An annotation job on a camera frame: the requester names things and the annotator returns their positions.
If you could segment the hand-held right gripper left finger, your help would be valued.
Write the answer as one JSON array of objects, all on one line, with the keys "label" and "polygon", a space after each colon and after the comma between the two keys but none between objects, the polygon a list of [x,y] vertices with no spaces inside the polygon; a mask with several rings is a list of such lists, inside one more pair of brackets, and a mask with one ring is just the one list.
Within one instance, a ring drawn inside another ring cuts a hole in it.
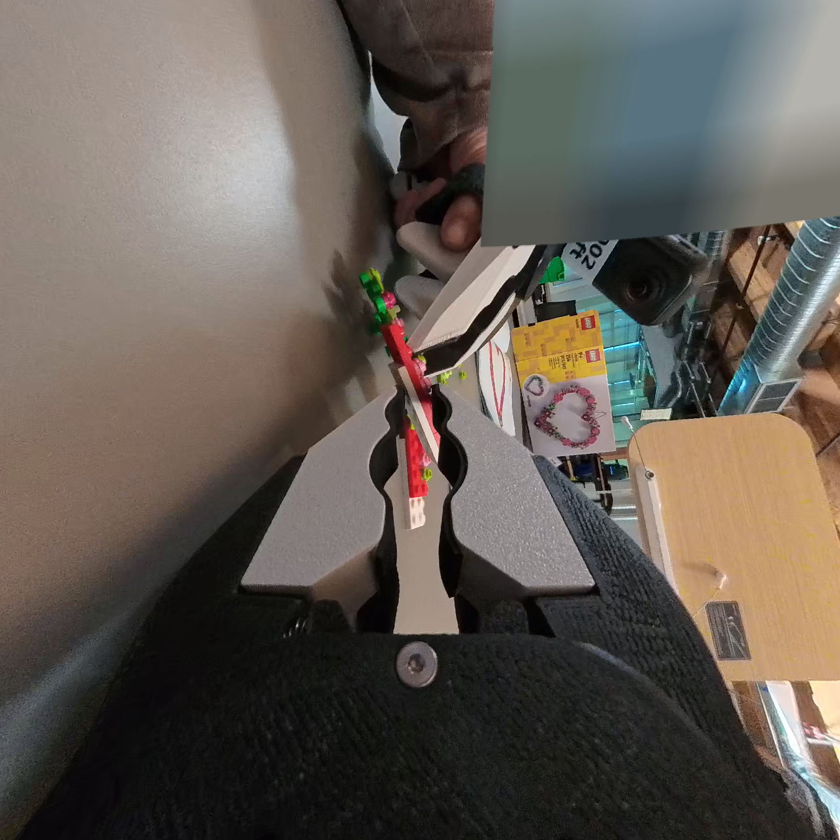
[{"label": "hand-held right gripper left finger", "polygon": [[404,396],[389,392],[303,458],[240,582],[250,593],[336,602],[349,625],[394,625],[392,500]]}]

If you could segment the person's left hand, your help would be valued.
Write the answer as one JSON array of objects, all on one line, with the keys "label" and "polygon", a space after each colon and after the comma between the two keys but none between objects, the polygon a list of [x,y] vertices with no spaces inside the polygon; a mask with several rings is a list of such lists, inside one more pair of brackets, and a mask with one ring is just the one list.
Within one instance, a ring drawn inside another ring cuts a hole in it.
[{"label": "person's left hand", "polygon": [[[444,191],[455,175],[470,165],[483,165],[487,159],[487,137],[487,127],[462,133],[421,164],[419,185],[394,201],[394,225],[401,228],[415,221],[417,209]],[[440,226],[442,246],[460,252],[476,244],[481,235],[482,203],[483,199],[472,193],[453,199]]]}]

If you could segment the yellow and white lego box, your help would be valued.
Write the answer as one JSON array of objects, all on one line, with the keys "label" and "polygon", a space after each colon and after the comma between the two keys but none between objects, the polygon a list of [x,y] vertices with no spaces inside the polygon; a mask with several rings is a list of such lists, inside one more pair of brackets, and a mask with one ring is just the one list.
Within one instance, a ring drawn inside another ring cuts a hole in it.
[{"label": "yellow and white lego box", "polygon": [[602,325],[583,311],[511,331],[524,430],[535,455],[601,455],[616,448]]}]

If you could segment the black label plate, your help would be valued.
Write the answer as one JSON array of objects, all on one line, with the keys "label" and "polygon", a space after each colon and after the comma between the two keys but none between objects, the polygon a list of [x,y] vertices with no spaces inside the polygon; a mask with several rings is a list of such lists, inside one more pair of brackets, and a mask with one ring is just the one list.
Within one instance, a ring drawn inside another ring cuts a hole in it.
[{"label": "black label plate", "polygon": [[713,651],[721,662],[747,662],[752,659],[740,604],[712,601],[705,605]]}]

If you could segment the red lego strip with flowers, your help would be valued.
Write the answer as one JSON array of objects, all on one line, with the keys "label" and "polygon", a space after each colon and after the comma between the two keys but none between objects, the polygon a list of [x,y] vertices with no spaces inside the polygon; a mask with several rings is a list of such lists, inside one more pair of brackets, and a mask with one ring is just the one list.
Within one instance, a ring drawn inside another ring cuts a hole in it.
[{"label": "red lego strip with flowers", "polygon": [[434,427],[432,386],[426,377],[425,357],[408,342],[405,323],[396,296],[385,289],[381,273],[374,268],[360,274],[360,284],[371,305],[369,333],[381,336],[391,359],[395,383],[404,396],[404,415],[397,456],[403,478],[406,528],[415,530],[426,522],[428,481],[439,451]]}]

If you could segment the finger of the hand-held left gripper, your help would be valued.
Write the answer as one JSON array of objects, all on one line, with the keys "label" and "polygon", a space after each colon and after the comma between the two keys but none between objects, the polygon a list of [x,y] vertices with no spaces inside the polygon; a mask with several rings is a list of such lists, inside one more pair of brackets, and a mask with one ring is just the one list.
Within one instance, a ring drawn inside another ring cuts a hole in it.
[{"label": "finger of the hand-held left gripper", "polygon": [[447,372],[461,365],[465,358],[497,334],[518,300],[515,288],[504,287],[499,290],[464,332],[423,351],[425,372]]},{"label": "finger of the hand-held left gripper", "polygon": [[475,245],[444,284],[408,340],[416,352],[461,339],[504,284],[525,267],[533,245]]}]

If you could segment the white instruction sheet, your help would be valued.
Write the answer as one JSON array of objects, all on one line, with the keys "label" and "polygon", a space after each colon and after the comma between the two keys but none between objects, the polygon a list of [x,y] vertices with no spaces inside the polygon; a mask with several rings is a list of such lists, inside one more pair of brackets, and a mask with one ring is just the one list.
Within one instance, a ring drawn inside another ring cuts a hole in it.
[{"label": "white instruction sheet", "polygon": [[501,431],[516,437],[514,415],[519,388],[514,381],[509,358],[495,340],[490,340],[477,351],[476,371],[485,415]]}]

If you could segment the person's left forearm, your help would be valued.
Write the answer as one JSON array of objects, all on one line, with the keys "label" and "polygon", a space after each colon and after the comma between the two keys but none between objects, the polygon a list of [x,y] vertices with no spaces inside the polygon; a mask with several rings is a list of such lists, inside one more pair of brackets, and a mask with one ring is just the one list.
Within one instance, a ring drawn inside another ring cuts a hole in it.
[{"label": "person's left forearm", "polygon": [[467,134],[486,131],[492,1],[346,1],[374,84],[404,117],[401,168],[417,172]]}]

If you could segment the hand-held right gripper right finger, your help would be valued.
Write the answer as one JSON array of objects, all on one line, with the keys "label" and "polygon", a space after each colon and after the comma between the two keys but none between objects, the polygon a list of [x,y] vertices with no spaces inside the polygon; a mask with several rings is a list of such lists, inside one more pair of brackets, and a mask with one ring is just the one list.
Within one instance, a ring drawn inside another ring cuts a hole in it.
[{"label": "hand-held right gripper right finger", "polygon": [[436,388],[437,465],[449,484],[439,542],[447,594],[528,599],[595,582],[530,452],[472,403]]}]

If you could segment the silver ventilation duct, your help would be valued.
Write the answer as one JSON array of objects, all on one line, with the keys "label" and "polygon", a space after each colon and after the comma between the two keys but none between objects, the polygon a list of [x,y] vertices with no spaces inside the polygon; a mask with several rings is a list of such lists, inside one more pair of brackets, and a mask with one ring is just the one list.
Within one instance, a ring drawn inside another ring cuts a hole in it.
[{"label": "silver ventilation duct", "polygon": [[717,415],[779,413],[803,380],[800,358],[839,292],[839,217],[808,220],[717,408]]}]

